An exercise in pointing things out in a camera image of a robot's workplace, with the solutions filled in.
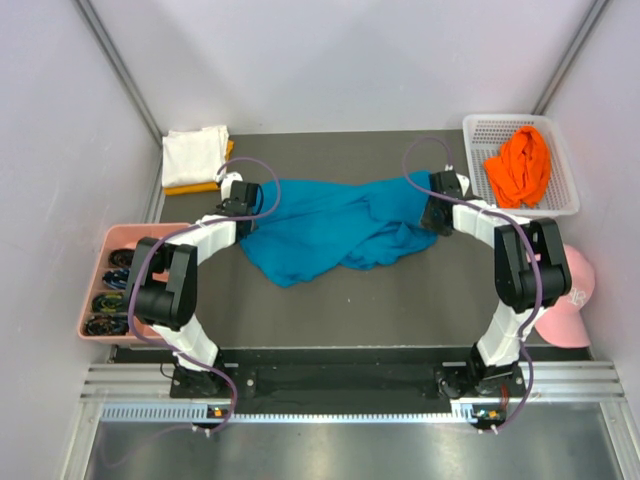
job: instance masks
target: orange folded cloth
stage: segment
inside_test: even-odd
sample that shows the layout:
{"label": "orange folded cloth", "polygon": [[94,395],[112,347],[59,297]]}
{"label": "orange folded cloth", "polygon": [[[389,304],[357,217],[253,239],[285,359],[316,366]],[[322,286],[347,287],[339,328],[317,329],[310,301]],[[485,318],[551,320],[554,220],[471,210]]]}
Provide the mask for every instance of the orange folded cloth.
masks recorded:
{"label": "orange folded cloth", "polygon": [[522,127],[500,148],[500,155],[484,162],[491,188],[501,208],[535,207],[551,178],[551,154],[542,135]]}
{"label": "orange folded cloth", "polygon": [[[231,151],[233,150],[233,140],[227,142],[227,151],[225,158],[229,161],[231,157]],[[220,190],[220,186],[216,182],[196,183],[193,185],[183,185],[180,187],[164,187],[165,195],[183,195],[185,193],[200,193],[200,192],[217,192]]]}

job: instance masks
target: pink organizer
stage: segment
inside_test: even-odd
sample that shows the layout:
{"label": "pink organizer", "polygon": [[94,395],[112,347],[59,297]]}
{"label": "pink organizer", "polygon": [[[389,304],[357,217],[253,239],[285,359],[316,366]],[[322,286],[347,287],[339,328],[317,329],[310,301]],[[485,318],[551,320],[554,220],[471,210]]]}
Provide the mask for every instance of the pink organizer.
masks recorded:
{"label": "pink organizer", "polygon": [[[102,276],[113,267],[109,266],[109,254],[118,248],[135,248],[138,240],[143,237],[160,238],[181,228],[188,227],[188,223],[159,223],[159,224],[141,224],[141,225],[115,225],[109,229],[104,239],[98,263],[93,271],[93,280],[87,293],[80,321],[78,322],[78,335],[85,340],[106,343],[111,345],[139,345],[143,342],[138,340],[131,332],[125,335],[109,335],[109,336],[93,336],[84,333],[84,324],[86,320],[93,314],[91,311],[91,301],[100,293],[111,293],[110,290],[102,283]],[[144,336],[161,340],[160,336],[154,332],[151,327],[143,325],[136,319],[136,327]]]}

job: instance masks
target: blue cloth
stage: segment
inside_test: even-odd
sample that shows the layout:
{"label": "blue cloth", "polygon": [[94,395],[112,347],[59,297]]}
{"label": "blue cloth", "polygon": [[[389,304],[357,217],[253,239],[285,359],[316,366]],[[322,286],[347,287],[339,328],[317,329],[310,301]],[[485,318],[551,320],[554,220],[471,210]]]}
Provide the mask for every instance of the blue cloth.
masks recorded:
{"label": "blue cloth", "polygon": [[[411,175],[429,188],[429,173]],[[281,287],[309,282],[336,265],[368,270],[433,245],[420,228],[428,195],[405,178],[361,186],[282,180],[274,213],[241,242],[249,260]],[[263,211],[275,202],[273,182],[263,186]]]}

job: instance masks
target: white wall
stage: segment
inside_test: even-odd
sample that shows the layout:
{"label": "white wall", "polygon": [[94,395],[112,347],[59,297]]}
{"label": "white wall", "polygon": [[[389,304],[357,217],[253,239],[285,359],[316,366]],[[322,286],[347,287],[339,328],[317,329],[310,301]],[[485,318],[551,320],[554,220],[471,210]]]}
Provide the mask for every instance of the white wall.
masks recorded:
{"label": "white wall", "polygon": [[52,478],[87,364],[75,333],[106,228],[159,152],[72,2],[0,3],[0,478]]}
{"label": "white wall", "polygon": [[551,105],[567,140],[581,212],[563,237],[592,261],[597,286],[584,319],[614,360],[640,424],[640,3],[611,2]]}
{"label": "white wall", "polygon": [[94,0],[161,128],[460,128],[529,112],[591,0]]}

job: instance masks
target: pink cap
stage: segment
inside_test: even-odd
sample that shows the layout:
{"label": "pink cap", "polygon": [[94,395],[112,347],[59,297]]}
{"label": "pink cap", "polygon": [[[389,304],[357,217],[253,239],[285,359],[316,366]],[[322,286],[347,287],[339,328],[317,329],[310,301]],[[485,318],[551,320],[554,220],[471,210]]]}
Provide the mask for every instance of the pink cap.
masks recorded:
{"label": "pink cap", "polygon": [[557,347],[578,348],[591,344],[580,316],[580,309],[589,301],[596,285],[593,267],[575,248],[565,245],[571,291],[558,299],[556,304],[536,322],[536,330],[542,338]]}

